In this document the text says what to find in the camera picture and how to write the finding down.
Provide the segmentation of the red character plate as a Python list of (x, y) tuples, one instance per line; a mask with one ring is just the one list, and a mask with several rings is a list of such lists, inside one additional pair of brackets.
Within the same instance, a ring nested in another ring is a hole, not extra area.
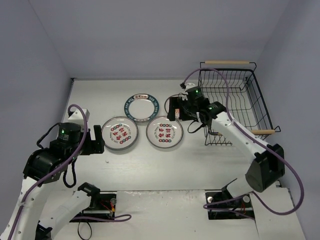
[(112, 151), (124, 151), (132, 147), (138, 139), (137, 124), (124, 116), (107, 120), (101, 128), (104, 146)]
[(182, 125), (165, 116), (158, 116), (151, 120), (146, 127), (146, 137), (151, 145), (159, 149), (176, 147), (183, 139)]

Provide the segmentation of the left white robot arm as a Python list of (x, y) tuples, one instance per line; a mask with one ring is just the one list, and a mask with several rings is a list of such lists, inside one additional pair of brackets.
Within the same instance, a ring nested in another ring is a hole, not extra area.
[(58, 124), (58, 137), (48, 147), (40, 147), (27, 160), (23, 170), (20, 196), (2, 240), (52, 240), (78, 213), (96, 209), (101, 190), (85, 182), (71, 198), (60, 205), (48, 218), (41, 219), (49, 195), (60, 178), (65, 178), (68, 166), (75, 166), (78, 156), (102, 154), (102, 128), (94, 125), (95, 139), (84, 125), (65, 122)]

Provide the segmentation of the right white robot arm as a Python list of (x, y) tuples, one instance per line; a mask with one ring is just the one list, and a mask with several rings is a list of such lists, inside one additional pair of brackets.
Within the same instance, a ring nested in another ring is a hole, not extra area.
[(252, 191), (261, 193), (285, 174), (285, 164), (279, 159), (284, 150), (279, 144), (270, 145), (237, 122), (218, 101), (202, 94), (198, 86), (185, 94), (169, 98), (167, 117), (170, 121), (194, 121), (215, 133), (220, 133), (246, 157), (248, 170), (222, 188), (221, 200), (233, 206), (240, 196)]

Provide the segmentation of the orange sunburst plate right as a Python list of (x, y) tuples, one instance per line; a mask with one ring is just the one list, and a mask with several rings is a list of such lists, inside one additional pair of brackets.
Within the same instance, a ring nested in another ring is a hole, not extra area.
[(168, 97), (164, 102), (164, 110), (165, 110), (166, 114), (169, 113), (169, 110), (170, 110), (170, 97)]

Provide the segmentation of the teal rimmed white plate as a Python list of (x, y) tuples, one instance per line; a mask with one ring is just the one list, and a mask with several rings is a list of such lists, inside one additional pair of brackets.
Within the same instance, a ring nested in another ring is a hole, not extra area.
[(154, 119), (158, 115), (159, 109), (159, 101), (147, 93), (132, 95), (124, 104), (126, 117), (136, 123), (144, 123)]

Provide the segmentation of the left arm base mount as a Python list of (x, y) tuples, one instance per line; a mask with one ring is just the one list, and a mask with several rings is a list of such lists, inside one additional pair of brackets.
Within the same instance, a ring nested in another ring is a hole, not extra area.
[(79, 212), (70, 223), (98, 223), (99, 220), (111, 220), (115, 217), (117, 204), (117, 193), (103, 191), (98, 200), (95, 200), (89, 207)]

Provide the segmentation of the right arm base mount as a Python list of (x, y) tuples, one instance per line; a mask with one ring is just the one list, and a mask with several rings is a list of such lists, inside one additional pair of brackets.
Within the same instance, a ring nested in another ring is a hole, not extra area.
[[(223, 196), (220, 191), (205, 192), (205, 200), (207, 205), (229, 199), (231, 199), (231, 197)], [(248, 194), (236, 200), (207, 206), (206, 209), (207, 216), (210, 221), (241, 219), (255, 220), (255, 213), (251, 198)]]

